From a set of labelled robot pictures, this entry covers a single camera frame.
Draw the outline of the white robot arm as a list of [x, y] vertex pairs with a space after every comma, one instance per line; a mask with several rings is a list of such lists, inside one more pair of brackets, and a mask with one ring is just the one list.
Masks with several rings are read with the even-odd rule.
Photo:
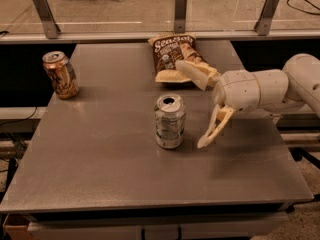
[[207, 73], [203, 66], [184, 60], [176, 61], [175, 67], [198, 88], [213, 87], [214, 109], [199, 148], [208, 146], [238, 112], [286, 113], [307, 105], [320, 116], [320, 61], [312, 55], [297, 54], [282, 69], [256, 72]]

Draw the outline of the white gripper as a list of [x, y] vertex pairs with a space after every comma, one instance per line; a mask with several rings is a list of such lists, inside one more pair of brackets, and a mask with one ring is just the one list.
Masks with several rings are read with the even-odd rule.
[[235, 111], [252, 111], [258, 107], [260, 87], [253, 73], [245, 70], [227, 71], [220, 76], [216, 69], [207, 70], [204, 65], [184, 60], [177, 60], [175, 67], [202, 91], [218, 80], [212, 92], [214, 109], [210, 123], [198, 140], [198, 148], [211, 144]]

